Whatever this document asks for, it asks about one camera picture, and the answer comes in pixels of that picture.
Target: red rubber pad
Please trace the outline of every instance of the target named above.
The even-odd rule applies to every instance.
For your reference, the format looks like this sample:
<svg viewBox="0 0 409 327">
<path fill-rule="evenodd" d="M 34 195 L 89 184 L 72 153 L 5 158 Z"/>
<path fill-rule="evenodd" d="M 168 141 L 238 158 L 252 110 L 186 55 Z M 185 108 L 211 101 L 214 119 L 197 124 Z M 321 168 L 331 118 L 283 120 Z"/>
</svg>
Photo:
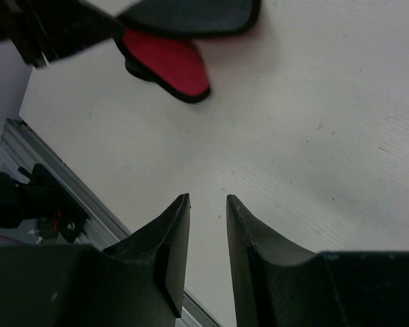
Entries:
<svg viewBox="0 0 409 327">
<path fill-rule="evenodd" d="M 126 61 L 176 98 L 195 103 L 209 95 L 205 65 L 193 43 L 127 29 L 117 46 Z"/>
</svg>

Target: black plastic part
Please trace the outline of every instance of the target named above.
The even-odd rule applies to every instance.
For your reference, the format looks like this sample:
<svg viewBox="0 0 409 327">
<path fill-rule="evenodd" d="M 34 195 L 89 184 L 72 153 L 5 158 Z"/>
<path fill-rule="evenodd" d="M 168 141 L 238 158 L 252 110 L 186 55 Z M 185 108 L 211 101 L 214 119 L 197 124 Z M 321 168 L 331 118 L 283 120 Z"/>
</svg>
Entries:
<svg viewBox="0 0 409 327">
<path fill-rule="evenodd" d="M 409 326 L 409 252 L 312 253 L 227 198 L 237 326 Z"/>
<path fill-rule="evenodd" d="M 21 185 L 17 188 L 22 208 L 22 218 L 53 217 L 58 210 L 59 194 L 44 185 Z"/>
<path fill-rule="evenodd" d="M 260 0 L 142 0 L 118 15 L 131 29 L 163 37 L 238 35 L 257 22 Z"/>
<path fill-rule="evenodd" d="M 15 182 L 11 176 L 0 172 L 0 228 L 17 228 L 23 211 Z"/>
<path fill-rule="evenodd" d="M 0 326 L 174 327 L 189 225 L 184 194 L 104 253 L 88 245 L 0 247 Z"/>
<path fill-rule="evenodd" d="M 25 63 L 34 67 L 125 32 L 115 18 L 84 0 L 2 0 L 0 26 Z"/>
<path fill-rule="evenodd" d="M 146 65 L 142 64 L 132 53 L 130 53 L 123 40 L 116 40 L 115 43 L 117 44 L 117 47 L 120 50 L 121 54 L 123 54 L 123 56 L 125 57 L 126 70 L 131 75 L 141 80 L 157 83 L 161 88 L 163 88 L 176 99 L 187 104 L 197 104 L 198 102 L 206 99 L 211 94 L 210 87 L 197 96 L 191 96 L 179 92 L 174 87 L 172 87 L 170 83 L 160 78 L 159 75 L 157 75 L 153 70 L 149 69 Z"/>
<path fill-rule="evenodd" d="M 61 213 L 61 216 L 57 217 L 58 231 L 67 242 L 74 243 L 83 231 L 88 214 L 43 165 L 35 164 L 31 176 L 38 186 L 48 187 L 55 191 L 57 195 L 55 211 Z"/>
</svg>

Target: white surface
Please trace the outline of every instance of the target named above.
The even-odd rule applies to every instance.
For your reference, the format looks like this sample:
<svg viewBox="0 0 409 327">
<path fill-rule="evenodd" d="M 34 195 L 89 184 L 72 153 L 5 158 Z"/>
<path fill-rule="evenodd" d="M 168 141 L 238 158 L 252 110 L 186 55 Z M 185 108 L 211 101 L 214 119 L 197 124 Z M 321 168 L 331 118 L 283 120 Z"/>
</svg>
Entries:
<svg viewBox="0 0 409 327">
<path fill-rule="evenodd" d="M 311 250 L 409 249 L 409 0 L 262 13 L 249 35 L 199 43 L 202 104 L 131 77 L 108 42 L 34 72 L 21 110 L 132 232 L 190 192 L 186 287 L 225 326 L 228 193 Z"/>
</svg>

